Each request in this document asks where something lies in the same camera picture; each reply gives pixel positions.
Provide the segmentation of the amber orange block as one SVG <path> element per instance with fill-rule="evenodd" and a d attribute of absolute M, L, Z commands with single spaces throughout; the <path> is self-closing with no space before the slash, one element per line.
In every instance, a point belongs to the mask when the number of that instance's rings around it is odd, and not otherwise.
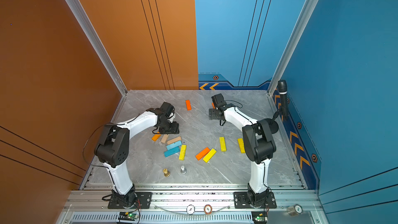
<path fill-rule="evenodd" d="M 156 142 L 161 137 L 161 134 L 155 134 L 151 139 Z"/>

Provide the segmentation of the tan wooden block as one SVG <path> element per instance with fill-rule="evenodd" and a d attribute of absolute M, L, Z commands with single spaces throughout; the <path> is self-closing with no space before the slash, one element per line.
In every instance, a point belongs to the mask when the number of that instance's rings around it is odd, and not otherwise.
<path fill-rule="evenodd" d="M 181 137 L 180 136 L 167 141 L 167 145 L 171 145 L 171 144 L 176 143 L 178 141 L 181 141 Z"/>

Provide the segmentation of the pale cream wooden block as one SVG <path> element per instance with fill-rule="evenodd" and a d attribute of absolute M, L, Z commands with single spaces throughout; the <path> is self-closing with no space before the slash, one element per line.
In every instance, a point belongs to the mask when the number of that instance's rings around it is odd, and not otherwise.
<path fill-rule="evenodd" d="M 168 134 L 163 135 L 163 137 L 161 139 L 161 143 L 164 144 L 167 141 L 168 137 L 169 137 Z"/>

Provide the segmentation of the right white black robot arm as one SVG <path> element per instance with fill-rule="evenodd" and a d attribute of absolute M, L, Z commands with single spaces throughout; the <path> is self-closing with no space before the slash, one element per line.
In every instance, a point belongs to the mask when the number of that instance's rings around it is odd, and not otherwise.
<path fill-rule="evenodd" d="M 268 185 L 268 170 L 276 152 L 276 143 L 270 128 L 271 119 L 256 120 L 242 113 L 238 106 L 228 104 L 223 95 L 211 97 L 214 108 L 209 109 L 209 119 L 229 122 L 241 130 L 247 158 L 251 161 L 247 201 L 253 208 L 276 208 L 274 194 Z"/>

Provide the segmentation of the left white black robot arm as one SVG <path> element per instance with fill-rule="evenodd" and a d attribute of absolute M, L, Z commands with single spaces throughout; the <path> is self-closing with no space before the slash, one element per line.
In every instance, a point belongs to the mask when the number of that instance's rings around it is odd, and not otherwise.
<path fill-rule="evenodd" d="M 174 106 L 164 102 L 160 108 L 149 108 L 130 120 L 104 125 L 94 155 L 106 168 L 113 184 L 111 198 L 123 208 L 131 208 L 137 201 L 126 164 L 130 140 L 151 127 L 159 134 L 178 134 L 179 124 L 174 118 Z"/>

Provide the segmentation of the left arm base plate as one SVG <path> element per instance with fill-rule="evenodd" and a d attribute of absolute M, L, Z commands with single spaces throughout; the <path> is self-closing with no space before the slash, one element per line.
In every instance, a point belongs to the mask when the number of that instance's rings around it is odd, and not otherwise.
<path fill-rule="evenodd" d="M 149 209 L 152 200 L 152 192 L 131 192 L 125 196 L 118 193 L 112 193 L 108 203 L 108 209 L 130 209 L 141 208 Z"/>

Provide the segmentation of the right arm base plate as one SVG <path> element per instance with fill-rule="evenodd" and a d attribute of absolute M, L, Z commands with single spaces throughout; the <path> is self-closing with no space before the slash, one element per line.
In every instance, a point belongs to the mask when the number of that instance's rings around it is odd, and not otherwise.
<path fill-rule="evenodd" d="M 272 191 L 264 191 L 260 194 L 248 192 L 234 192 L 234 206 L 237 209 L 244 208 L 277 208 L 276 199 Z"/>

